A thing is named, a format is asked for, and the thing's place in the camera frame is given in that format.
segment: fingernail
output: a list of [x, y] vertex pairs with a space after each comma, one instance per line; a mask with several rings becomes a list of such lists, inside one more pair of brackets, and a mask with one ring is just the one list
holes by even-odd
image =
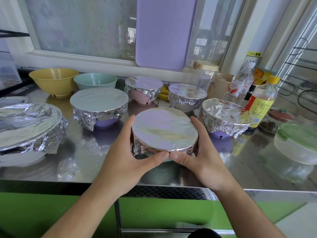
[[163, 160], [167, 160], [169, 156], [170, 156], [169, 152], [163, 152], [161, 154], [161, 157], [162, 157]]
[[172, 160], [177, 160], [178, 154], [177, 153], [171, 153], [170, 157], [171, 157]]

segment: red lid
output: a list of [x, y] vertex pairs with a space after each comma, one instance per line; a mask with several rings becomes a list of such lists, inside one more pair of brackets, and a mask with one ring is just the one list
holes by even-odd
[[291, 115], [290, 113], [288, 113], [286, 111], [286, 109], [284, 109], [284, 108], [270, 109], [270, 111], [267, 114], [271, 118], [278, 120], [278, 121], [281, 121], [281, 122], [288, 122], [288, 121], [294, 119], [294, 116]]

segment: left hand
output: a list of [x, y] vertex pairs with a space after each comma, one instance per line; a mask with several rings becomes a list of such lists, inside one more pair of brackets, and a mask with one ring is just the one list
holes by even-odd
[[93, 184], [116, 196], [129, 192], [149, 170], [160, 165], [169, 157], [166, 151], [159, 152], [149, 158], [137, 160], [131, 153], [130, 136], [135, 115], [124, 124], [118, 138], [111, 145], [105, 161]]

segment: yellow bowl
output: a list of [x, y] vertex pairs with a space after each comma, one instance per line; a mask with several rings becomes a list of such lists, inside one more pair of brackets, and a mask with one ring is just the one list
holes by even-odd
[[70, 68], [46, 68], [29, 73], [41, 89], [55, 96], [70, 94], [76, 87], [73, 79], [77, 75], [78, 71]]

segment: green cabinet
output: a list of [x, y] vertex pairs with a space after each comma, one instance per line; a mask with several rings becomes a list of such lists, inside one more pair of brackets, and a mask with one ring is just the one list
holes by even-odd
[[[0, 237], [41, 237], [78, 198], [0, 193]], [[93, 237], [118, 237], [114, 206], [102, 219]]]
[[[175, 228], [176, 222], [208, 224], [212, 229], [232, 229], [219, 201], [120, 198], [122, 228]], [[258, 202], [272, 222], [287, 216], [302, 204]]]

